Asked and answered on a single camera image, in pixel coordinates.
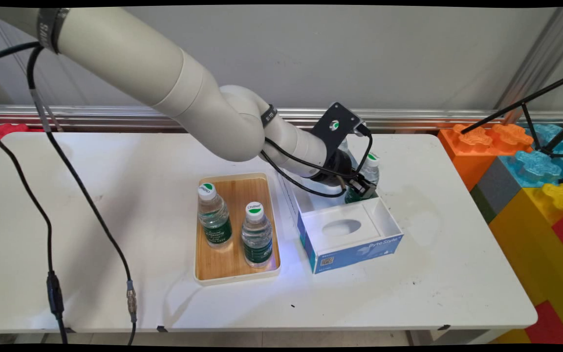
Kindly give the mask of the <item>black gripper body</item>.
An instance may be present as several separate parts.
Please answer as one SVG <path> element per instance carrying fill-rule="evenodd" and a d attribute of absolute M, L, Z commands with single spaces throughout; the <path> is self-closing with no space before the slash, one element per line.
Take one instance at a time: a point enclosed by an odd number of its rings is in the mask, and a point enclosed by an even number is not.
<path fill-rule="evenodd" d="M 353 171 L 350 156 L 346 152 L 340 149 L 335 150 L 335 152 L 331 155 L 331 158 L 327 160 L 326 165 L 324 167 L 327 170 L 333 170 L 338 174 L 347 175 L 347 176 L 357 173 L 356 171 Z M 322 171 L 323 185 L 326 185 L 328 187 L 341 187 L 342 185 L 340 181 L 341 179 L 346 185 L 346 187 L 351 185 L 352 187 L 355 187 L 355 189 L 358 189 L 359 187 L 362 186 L 362 178 L 360 178 L 357 175 L 353 178 L 340 176 L 339 179 L 338 176 L 336 175 L 328 174 Z"/>

